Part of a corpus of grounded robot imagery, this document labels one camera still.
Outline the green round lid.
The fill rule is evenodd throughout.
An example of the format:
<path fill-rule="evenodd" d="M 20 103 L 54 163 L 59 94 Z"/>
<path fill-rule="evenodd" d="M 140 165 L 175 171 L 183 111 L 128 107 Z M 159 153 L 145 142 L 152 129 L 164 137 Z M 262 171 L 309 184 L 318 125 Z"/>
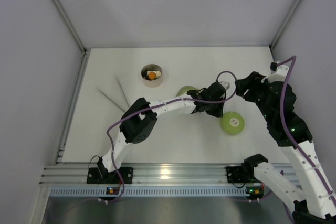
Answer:
<path fill-rule="evenodd" d="M 226 134 L 237 135 L 245 128 L 245 121 L 239 113 L 228 111 L 223 113 L 219 125 Z"/>

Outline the orange round food piece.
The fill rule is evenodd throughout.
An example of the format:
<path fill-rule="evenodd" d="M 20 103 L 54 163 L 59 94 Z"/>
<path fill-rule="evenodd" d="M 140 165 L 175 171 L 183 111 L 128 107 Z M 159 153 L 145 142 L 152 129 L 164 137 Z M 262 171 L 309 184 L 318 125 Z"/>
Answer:
<path fill-rule="evenodd" d="M 149 74 L 148 74 L 148 79 L 149 80 L 155 80 L 157 78 L 157 75 L 156 75 L 156 73 L 155 72 L 149 72 Z"/>

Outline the round metal tin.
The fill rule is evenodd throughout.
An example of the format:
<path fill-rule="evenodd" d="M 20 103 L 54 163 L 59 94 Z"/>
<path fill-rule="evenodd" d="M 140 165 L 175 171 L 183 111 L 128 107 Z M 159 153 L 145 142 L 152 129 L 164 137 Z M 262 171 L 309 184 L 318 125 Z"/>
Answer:
<path fill-rule="evenodd" d="M 145 65 L 141 69 L 141 77 L 146 87 L 155 88 L 163 81 L 163 70 L 156 64 Z"/>

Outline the black oval food piece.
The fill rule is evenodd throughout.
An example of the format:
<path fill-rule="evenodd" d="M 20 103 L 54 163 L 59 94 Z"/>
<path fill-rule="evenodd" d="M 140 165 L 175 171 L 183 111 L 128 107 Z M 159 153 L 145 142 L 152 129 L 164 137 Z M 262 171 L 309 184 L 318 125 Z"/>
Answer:
<path fill-rule="evenodd" d="M 144 70 L 144 71 L 142 71 L 142 76 L 143 76 L 144 78 L 146 78 L 146 77 L 148 76 L 148 74 L 149 74 L 149 71 L 148 71 L 148 70 Z"/>

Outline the silver metal tongs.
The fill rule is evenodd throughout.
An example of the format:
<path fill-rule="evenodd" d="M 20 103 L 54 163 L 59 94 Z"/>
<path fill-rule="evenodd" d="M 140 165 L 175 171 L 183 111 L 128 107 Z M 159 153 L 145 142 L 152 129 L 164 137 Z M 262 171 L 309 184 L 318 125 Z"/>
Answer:
<path fill-rule="evenodd" d="M 96 84 L 95 87 L 97 91 L 99 91 L 109 102 L 112 103 L 112 105 L 123 113 L 129 109 L 130 105 L 125 95 L 124 88 L 116 74 L 113 76 L 111 85 L 104 86 Z"/>

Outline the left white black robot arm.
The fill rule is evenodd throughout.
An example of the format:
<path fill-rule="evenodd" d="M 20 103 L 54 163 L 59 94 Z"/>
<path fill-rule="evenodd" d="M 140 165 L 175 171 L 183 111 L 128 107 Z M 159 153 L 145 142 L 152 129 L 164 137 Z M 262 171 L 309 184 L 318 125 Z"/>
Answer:
<path fill-rule="evenodd" d="M 111 148 L 97 162 L 98 172 L 105 179 L 116 172 L 135 144 L 146 140 L 159 119 L 205 112 L 220 118 L 226 101 L 227 82 L 213 82 L 208 88 L 189 90 L 172 99 L 150 102 L 137 99 L 122 118 L 107 129 Z"/>

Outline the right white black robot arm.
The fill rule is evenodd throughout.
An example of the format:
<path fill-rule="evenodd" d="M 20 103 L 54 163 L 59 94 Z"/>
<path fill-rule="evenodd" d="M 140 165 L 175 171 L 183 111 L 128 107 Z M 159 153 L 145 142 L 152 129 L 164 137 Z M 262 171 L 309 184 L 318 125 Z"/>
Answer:
<path fill-rule="evenodd" d="M 307 124 L 294 112 L 296 95 L 288 84 L 289 76 L 289 68 L 278 68 L 268 76 L 252 72 L 236 80 L 235 86 L 236 94 L 262 113 L 269 134 L 290 162 L 300 187 L 261 154 L 246 158 L 242 166 L 281 199 L 294 223 L 335 223 L 335 192 L 319 162 Z"/>

